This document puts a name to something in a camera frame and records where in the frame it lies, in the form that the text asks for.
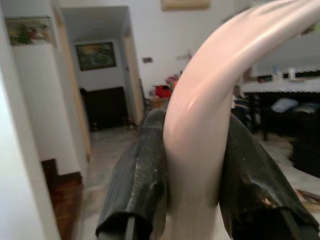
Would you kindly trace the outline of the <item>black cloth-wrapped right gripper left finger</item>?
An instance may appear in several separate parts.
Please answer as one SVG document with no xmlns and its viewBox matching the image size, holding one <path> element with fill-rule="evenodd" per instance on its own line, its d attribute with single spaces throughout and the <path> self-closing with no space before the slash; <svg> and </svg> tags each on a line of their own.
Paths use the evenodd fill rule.
<svg viewBox="0 0 320 240">
<path fill-rule="evenodd" d="M 168 196 L 165 115 L 161 109 L 147 112 L 114 166 L 97 239 L 158 240 L 163 235 Z"/>
</svg>

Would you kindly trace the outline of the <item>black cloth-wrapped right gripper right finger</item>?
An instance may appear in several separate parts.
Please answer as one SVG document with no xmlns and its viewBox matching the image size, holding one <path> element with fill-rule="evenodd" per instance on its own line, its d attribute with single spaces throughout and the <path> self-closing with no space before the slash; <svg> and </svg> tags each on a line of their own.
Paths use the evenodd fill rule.
<svg viewBox="0 0 320 240">
<path fill-rule="evenodd" d="M 319 223 L 273 158 L 231 115 L 219 193 L 233 240 L 317 240 Z"/>
</svg>

